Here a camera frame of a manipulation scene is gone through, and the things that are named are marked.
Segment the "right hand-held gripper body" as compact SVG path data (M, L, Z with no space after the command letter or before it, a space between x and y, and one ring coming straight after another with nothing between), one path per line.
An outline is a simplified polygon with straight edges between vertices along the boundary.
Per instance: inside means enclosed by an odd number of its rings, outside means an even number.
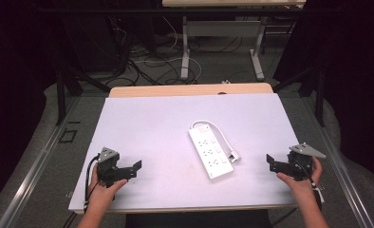
M288 154L288 162L293 168L290 174L296 181L310 178L312 175L312 158L325 159L327 156L307 143L292 145Z

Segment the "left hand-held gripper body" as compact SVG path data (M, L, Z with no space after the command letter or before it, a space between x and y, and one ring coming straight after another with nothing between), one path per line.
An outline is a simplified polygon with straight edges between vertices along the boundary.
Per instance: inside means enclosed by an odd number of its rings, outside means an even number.
M120 179L120 169L117 167L117 161L120 154L112 149L104 147L98 158L98 180L103 182L106 187L112 186Z

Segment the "person's right hand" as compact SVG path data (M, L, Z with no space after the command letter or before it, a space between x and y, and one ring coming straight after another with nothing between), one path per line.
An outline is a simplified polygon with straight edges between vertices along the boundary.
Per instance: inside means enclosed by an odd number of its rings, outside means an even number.
M290 188L290 191L292 192L297 202L299 202L300 200L310 201L315 199L312 183L314 182L316 185L319 184L323 169L321 163L317 158L313 157L312 161L313 166L311 180L296 181L284 173L276 174L276 177L279 180L283 181Z

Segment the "person's left hand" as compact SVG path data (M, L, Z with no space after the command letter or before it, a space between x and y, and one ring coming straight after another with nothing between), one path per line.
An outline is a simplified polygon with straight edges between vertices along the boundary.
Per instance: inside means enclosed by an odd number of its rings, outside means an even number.
M127 184L127 180L118 180L112 186L107 187L98 180L98 165L95 164L92 177L88 186L88 211L92 209L106 210L111 204L116 193Z

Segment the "black metal stand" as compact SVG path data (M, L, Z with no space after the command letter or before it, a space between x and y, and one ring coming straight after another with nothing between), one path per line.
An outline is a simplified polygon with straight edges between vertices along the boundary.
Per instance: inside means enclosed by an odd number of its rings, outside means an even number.
M309 97L312 92L315 92L314 117L318 124L324 127L325 78L326 69L324 67L310 66L289 77L286 81L275 85L272 90L278 92L282 88L302 80L298 94L300 97Z
M107 85L103 85L97 80L89 77L85 73L69 65L62 59L58 59L54 64L56 72L56 86L57 86L57 102L58 102L58 119L57 125L60 125L66 117L65 92L68 91L72 96L79 97L83 93L83 89L79 80L85 81L88 84L95 86L103 92L111 90Z

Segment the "white power strip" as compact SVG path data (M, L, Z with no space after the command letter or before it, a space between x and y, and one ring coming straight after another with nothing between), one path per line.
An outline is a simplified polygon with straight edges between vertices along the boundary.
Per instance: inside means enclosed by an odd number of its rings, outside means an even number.
M208 124L191 128L189 135L211 180L234 171L212 128Z

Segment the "white desk with metal legs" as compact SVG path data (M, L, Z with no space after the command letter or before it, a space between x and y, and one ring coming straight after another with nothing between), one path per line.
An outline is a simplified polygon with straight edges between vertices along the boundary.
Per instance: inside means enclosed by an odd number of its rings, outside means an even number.
M254 20L226 19L226 13L221 13L221 20L210 20L212 10L286 10L288 7L303 7L307 0L162 0L162 5L171 10L208 10L203 21L197 21L190 16L182 17L183 56L180 78L186 80L189 76L190 37L252 37L255 46L250 50L255 78L265 80L264 70L258 55L262 40L265 36L267 17L255 16Z

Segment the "aluminium floor rail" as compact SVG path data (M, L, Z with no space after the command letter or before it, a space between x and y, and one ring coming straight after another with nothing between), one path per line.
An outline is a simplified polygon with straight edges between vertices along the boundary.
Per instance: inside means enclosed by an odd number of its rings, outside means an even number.
M68 209L84 160L78 140L79 98L71 98L67 115L55 123L55 107L47 104L41 125L0 196L0 228L67 228L74 213Z
M346 168L340 153L333 144L327 130L319 124L315 117L315 109L312 106L310 98L302 98L302 103L304 104L311 121L315 125L315 128L321 135L321 139L327 148L326 154L330 165L341 185L341 188L346 196L346 200L352 210L352 213L354 214L354 217L357 219L360 228L374 228L374 222L365 209L365 206L351 177L348 175L348 169Z

